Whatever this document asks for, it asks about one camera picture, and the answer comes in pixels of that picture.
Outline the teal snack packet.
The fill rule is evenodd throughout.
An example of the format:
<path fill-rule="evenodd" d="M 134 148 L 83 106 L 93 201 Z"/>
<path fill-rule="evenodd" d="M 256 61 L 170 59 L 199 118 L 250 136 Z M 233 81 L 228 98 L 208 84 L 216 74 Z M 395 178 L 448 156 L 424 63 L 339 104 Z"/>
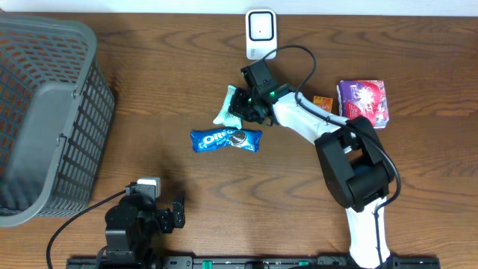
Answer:
<path fill-rule="evenodd" d="M 223 101 L 223 106 L 220 109 L 219 114 L 214 118 L 213 124 L 222 125 L 229 128 L 242 129 L 241 118 L 229 112 L 229 108 L 231 107 L 231 100 L 236 90 L 237 88 L 235 86 L 233 85 L 228 86 L 227 93 Z"/>

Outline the blue Oreo cookie pack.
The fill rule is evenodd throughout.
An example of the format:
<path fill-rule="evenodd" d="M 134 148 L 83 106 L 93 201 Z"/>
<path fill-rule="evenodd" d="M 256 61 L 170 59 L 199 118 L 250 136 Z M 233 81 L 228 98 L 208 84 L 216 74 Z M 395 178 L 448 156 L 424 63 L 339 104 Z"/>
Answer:
<path fill-rule="evenodd" d="M 257 152 L 262 131 L 221 128 L 205 131 L 192 131 L 191 144 L 195 152 L 208 152 L 224 147 L 235 147 L 250 152 Z"/>

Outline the small orange snack box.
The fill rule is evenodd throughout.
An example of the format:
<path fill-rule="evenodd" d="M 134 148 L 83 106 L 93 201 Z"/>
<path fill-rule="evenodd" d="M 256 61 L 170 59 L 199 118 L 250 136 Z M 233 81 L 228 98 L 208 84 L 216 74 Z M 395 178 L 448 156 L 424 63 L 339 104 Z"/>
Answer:
<path fill-rule="evenodd" d="M 332 112 L 333 98 L 314 96 L 313 103 L 317 107 L 322 108 L 324 111 L 327 111 L 328 113 Z"/>

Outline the purple red snack bag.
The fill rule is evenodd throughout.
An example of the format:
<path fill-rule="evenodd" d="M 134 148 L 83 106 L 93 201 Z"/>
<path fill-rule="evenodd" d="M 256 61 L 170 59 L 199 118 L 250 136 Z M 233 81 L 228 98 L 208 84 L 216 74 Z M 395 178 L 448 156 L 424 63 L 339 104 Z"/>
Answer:
<path fill-rule="evenodd" d="M 366 117 L 375 129 L 387 126 L 390 118 L 383 80 L 342 80 L 337 85 L 337 93 L 342 117 Z"/>

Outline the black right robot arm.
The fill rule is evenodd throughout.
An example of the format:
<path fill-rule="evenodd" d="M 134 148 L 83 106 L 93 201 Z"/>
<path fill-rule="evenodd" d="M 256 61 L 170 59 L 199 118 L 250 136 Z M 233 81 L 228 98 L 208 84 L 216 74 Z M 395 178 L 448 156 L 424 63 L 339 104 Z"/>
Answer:
<path fill-rule="evenodd" d="M 369 119 L 331 114 L 307 100 L 298 87 L 280 84 L 263 60 L 241 69 L 248 86 L 237 89 L 231 114 L 251 123 L 284 126 L 313 143 L 323 178 L 346 210 L 350 256 L 360 268 L 384 268 L 391 252 L 385 240 L 389 185 L 399 173 Z"/>

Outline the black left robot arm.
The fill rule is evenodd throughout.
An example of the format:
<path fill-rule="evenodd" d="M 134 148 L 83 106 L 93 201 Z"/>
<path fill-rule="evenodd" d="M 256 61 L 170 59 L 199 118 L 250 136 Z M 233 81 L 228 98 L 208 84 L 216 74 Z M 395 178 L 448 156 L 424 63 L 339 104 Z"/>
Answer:
<path fill-rule="evenodd" d="M 156 235 L 185 225 L 184 193 L 171 208 L 159 209 L 161 183 L 131 183 L 125 196 L 105 215 L 107 245 L 97 254 L 96 268 L 162 268 L 162 258 L 151 247 Z"/>

